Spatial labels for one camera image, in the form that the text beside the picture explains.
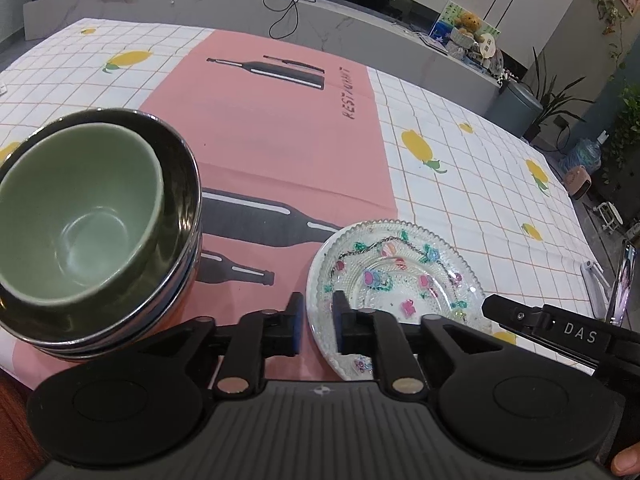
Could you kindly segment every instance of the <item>pink table mat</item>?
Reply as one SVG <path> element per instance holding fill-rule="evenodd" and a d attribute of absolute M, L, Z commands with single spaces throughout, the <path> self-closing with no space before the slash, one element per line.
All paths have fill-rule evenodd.
<path fill-rule="evenodd" d="M 180 132 L 196 156 L 205 188 L 282 203 L 340 227 L 397 217 L 374 92 L 363 65 L 280 41 L 216 31 L 184 57 L 141 110 Z M 273 228 L 288 229 L 286 224 Z M 196 282 L 182 320 L 208 315 L 231 324 L 261 308 L 284 309 L 292 292 L 304 293 L 320 245 L 273 247 L 205 234 L 204 250 L 270 270 L 274 282 Z M 303 324 L 300 355 L 268 359 L 267 377 L 336 379 L 306 318 Z M 15 346 L 15 374 L 31 388 L 68 366 L 27 344 Z"/>

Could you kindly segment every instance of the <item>small sign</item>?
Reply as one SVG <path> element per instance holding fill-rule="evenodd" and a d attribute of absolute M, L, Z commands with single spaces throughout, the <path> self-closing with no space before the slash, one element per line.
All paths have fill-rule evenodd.
<path fill-rule="evenodd" d="M 495 55 L 495 38 L 492 34 L 488 32 L 481 34 L 478 45 L 483 58 L 490 59 Z"/>

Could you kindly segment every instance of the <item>yellow fruit print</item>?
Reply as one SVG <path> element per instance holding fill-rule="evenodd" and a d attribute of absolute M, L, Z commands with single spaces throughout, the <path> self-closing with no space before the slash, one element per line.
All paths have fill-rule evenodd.
<path fill-rule="evenodd" d="M 102 69 L 103 72 L 110 74 L 110 70 L 119 70 L 123 66 L 131 66 L 136 63 L 142 63 L 145 59 L 148 59 L 153 53 L 148 50 L 129 50 L 122 54 L 116 54 Z"/>
<path fill-rule="evenodd" d="M 460 123 L 458 127 L 466 134 L 472 134 L 474 132 L 473 126 L 469 123 Z"/>
<path fill-rule="evenodd" d="M 539 242 L 542 241 L 542 235 L 540 235 L 538 230 L 535 227 L 533 227 L 533 225 L 531 225 L 531 224 L 522 224 L 521 227 L 522 227 L 522 230 L 524 231 L 524 233 L 526 235 L 529 235 L 531 238 L 533 238 L 534 240 L 537 240 Z"/>
<path fill-rule="evenodd" d="M 512 345 L 516 344 L 516 335 L 511 332 L 496 332 L 493 336 L 500 341 L 511 343 Z"/>
<path fill-rule="evenodd" d="M 0 150 L 0 164 L 2 164 L 4 162 L 4 160 L 9 155 L 11 155 L 18 146 L 20 146 L 20 142 L 12 142 L 8 146 L 6 146 L 2 150 Z"/>
<path fill-rule="evenodd" d="M 540 168 L 540 166 L 533 162 L 533 160 L 531 160 L 530 158 L 528 158 L 524 162 L 527 165 L 527 168 L 529 168 L 529 171 L 533 176 L 533 180 L 536 181 L 538 189 L 542 191 L 542 193 L 545 193 L 545 191 L 549 189 L 549 186 L 546 185 L 549 182 L 549 177 L 546 176 L 546 173 L 542 170 L 542 168 Z"/>
<path fill-rule="evenodd" d="M 402 142 L 407 149 L 420 160 L 425 166 L 429 166 L 436 173 L 447 173 L 447 170 L 440 169 L 440 161 L 433 160 L 433 151 L 418 133 L 413 130 L 402 132 Z"/>

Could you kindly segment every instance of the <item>green ceramic bowl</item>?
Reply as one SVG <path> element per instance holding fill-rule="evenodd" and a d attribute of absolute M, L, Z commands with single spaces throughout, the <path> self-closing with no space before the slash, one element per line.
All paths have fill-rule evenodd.
<path fill-rule="evenodd" d="M 162 190 L 154 150 L 122 126 L 36 143 L 0 182 L 0 283 L 51 307 L 126 288 L 155 246 Z"/>

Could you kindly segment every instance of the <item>metal screw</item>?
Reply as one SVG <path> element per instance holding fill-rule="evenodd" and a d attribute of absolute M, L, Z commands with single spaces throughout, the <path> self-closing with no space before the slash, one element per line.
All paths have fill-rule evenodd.
<path fill-rule="evenodd" d="M 240 394 L 249 387 L 242 377 L 225 377 L 218 381 L 218 389 L 226 394 Z"/>
<path fill-rule="evenodd" d="M 417 394 L 424 388 L 424 383 L 412 377 L 402 377 L 396 379 L 391 387 L 401 394 Z"/>

